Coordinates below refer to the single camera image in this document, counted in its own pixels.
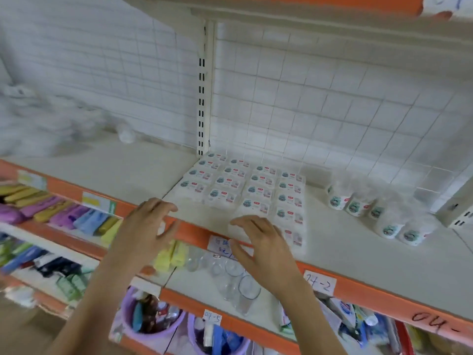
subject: person's left hand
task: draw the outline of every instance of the person's left hand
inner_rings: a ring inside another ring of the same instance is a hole
[[[123,271],[137,274],[164,249],[176,235],[180,220],[176,220],[163,234],[157,235],[163,218],[176,212],[173,203],[151,198],[141,203],[121,224],[106,257]]]

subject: hand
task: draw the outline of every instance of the hand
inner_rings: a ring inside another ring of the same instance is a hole
[[[176,235],[180,220],[176,220],[167,231],[157,235],[163,218],[169,212],[176,212],[173,203],[151,198],[141,203],[121,224],[107,258],[119,264],[129,274],[137,274],[166,247]]]
[[[306,283],[281,231],[269,220],[247,215],[233,219],[230,224],[242,227],[254,248],[251,257],[237,241],[231,239],[233,255],[279,301],[295,291],[294,286],[299,286],[301,280]]]

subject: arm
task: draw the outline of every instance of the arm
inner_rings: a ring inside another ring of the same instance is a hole
[[[242,227],[254,248],[251,257],[231,240],[233,255],[281,302],[291,320],[301,354],[346,355],[279,229],[266,218],[257,216],[236,218],[230,224]]]
[[[157,230],[176,206],[151,198],[123,222],[107,255],[95,270],[84,298],[48,349],[48,355],[98,355],[107,343],[115,313],[133,276],[174,237],[179,222]]]

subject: white wall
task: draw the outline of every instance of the white wall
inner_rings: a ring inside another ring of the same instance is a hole
[[[473,176],[473,59],[218,23],[211,144],[286,160],[317,182],[347,167],[436,211]]]
[[[106,106],[139,131],[195,147],[191,40],[122,0],[1,4],[2,51],[17,79]]]

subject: forearm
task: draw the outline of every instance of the forearm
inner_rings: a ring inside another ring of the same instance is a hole
[[[302,355],[346,355],[310,285],[303,278],[281,296]]]
[[[105,257],[95,270],[84,298],[61,330],[48,355],[98,355],[108,340],[116,311],[133,274]]]

